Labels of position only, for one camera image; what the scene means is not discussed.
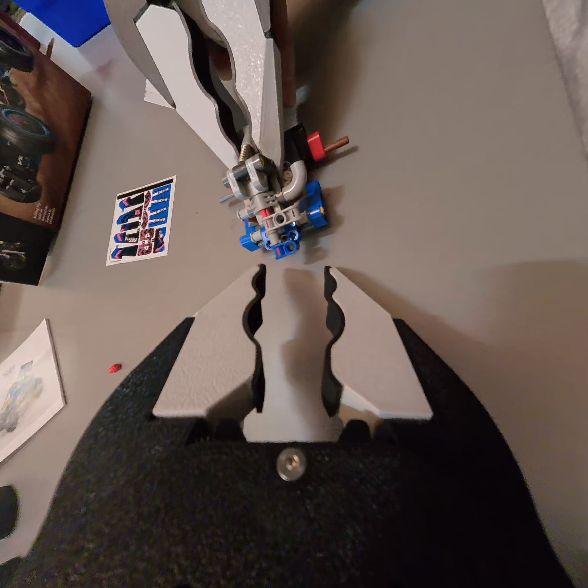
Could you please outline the blue plastic storage bin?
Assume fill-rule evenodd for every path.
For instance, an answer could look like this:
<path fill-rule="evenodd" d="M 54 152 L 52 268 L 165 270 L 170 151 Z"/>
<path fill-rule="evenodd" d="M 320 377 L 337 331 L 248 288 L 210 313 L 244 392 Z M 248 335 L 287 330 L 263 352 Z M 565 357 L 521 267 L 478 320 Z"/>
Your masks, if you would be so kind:
<path fill-rule="evenodd" d="M 15 1 L 15 4 L 75 48 L 111 24 L 103 1 Z"/>

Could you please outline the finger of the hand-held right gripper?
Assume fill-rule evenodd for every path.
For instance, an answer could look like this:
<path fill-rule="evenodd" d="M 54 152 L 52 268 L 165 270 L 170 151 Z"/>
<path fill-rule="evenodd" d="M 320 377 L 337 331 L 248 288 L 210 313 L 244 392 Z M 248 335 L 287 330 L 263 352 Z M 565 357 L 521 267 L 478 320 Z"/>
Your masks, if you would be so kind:
<path fill-rule="evenodd" d="M 238 163 L 244 138 L 283 165 L 281 57 L 272 36 L 270 1 L 184 1 L 187 124 L 226 166 Z M 226 49 L 230 90 L 217 81 L 208 41 Z"/>
<path fill-rule="evenodd" d="M 237 149 L 221 127 L 215 99 L 196 75 L 192 40 L 179 8 L 148 6 L 136 26 L 177 113 L 225 166 L 235 166 Z"/>

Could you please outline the person's right hand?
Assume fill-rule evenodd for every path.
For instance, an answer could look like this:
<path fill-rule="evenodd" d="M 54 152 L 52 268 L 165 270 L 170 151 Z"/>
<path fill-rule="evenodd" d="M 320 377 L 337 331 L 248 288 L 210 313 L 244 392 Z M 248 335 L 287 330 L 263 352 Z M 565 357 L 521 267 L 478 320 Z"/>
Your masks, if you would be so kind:
<path fill-rule="evenodd" d="M 223 81 L 231 80 L 232 63 L 228 50 L 210 38 L 206 38 L 205 40 L 210 62 L 217 75 Z"/>

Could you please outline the grey and blue lego chassis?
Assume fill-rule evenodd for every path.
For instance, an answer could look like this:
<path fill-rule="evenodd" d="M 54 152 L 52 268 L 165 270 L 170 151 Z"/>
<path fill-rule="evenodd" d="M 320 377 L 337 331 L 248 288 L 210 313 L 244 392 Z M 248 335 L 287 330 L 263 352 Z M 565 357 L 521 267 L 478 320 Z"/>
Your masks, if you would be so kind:
<path fill-rule="evenodd" d="M 223 180 L 230 193 L 221 202 L 242 204 L 236 212 L 245 227 L 239 243 L 251 252 L 266 250 L 262 245 L 261 223 L 275 210 L 298 208 L 301 239 L 304 231 L 329 224 L 320 183 L 310 182 L 308 171 L 333 152 L 348 146 L 349 137 L 345 135 L 326 144 L 319 132 L 307 134 L 305 127 L 297 124 L 286 130 L 284 140 L 285 161 L 278 170 L 275 163 L 254 147 L 250 128 L 244 127 L 238 163 L 227 171 Z"/>

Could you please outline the closed lego instruction booklet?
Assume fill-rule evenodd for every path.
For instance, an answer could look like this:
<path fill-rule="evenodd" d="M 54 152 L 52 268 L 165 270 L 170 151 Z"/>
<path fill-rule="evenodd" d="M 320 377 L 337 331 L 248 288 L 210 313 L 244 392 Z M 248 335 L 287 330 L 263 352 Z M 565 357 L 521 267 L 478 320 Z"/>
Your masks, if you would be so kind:
<path fill-rule="evenodd" d="M 1 462 L 67 404 L 51 326 L 37 328 L 1 362 Z"/>

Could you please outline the black cardboard box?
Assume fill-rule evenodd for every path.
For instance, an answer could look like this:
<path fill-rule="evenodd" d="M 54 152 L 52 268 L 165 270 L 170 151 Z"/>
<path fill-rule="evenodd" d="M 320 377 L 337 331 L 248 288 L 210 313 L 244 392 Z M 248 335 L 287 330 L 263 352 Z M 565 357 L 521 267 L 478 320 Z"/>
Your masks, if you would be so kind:
<path fill-rule="evenodd" d="M 40 283 L 91 105 L 91 92 L 1 12 L 1 283 Z"/>

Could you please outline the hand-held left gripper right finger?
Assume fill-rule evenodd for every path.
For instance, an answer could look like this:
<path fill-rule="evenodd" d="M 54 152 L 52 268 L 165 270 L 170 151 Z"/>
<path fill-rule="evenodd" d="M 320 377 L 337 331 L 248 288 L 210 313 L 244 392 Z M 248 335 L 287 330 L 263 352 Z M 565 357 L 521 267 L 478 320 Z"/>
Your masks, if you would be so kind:
<path fill-rule="evenodd" d="M 433 411 L 390 313 L 326 266 L 322 404 L 341 420 L 431 420 Z"/>

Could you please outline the lego sticker sheet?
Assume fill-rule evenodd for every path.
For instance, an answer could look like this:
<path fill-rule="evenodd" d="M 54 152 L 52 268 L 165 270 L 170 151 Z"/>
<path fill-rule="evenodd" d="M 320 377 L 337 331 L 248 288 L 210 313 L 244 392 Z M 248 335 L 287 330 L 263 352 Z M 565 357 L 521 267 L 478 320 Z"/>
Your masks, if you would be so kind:
<path fill-rule="evenodd" d="M 176 184 L 173 175 L 116 195 L 107 266 L 168 255 Z"/>

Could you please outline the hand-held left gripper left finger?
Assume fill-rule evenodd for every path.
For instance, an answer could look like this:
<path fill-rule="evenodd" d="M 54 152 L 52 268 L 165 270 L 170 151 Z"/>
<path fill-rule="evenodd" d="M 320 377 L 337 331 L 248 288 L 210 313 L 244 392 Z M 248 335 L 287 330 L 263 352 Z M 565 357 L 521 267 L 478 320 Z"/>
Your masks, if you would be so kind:
<path fill-rule="evenodd" d="M 261 413 L 265 375 L 255 335 L 266 266 L 244 271 L 194 314 L 152 413 L 158 418 L 244 419 Z"/>

